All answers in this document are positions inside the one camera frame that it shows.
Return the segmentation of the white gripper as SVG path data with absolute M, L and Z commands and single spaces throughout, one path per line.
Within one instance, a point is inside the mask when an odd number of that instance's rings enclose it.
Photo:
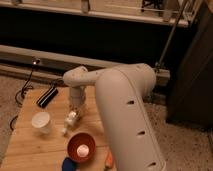
M 81 107 L 84 104 L 85 99 L 85 87 L 78 86 L 69 88 L 69 101 L 72 108 Z

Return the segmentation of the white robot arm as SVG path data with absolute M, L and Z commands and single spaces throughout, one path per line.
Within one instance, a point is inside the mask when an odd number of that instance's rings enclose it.
M 126 64 L 89 71 L 84 66 L 63 75 L 70 87 L 70 102 L 85 101 L 84 88 L 95 87 L 97 109 L 117 171 L 167 171 L 143 98 L 156 84 L 147 64 Z

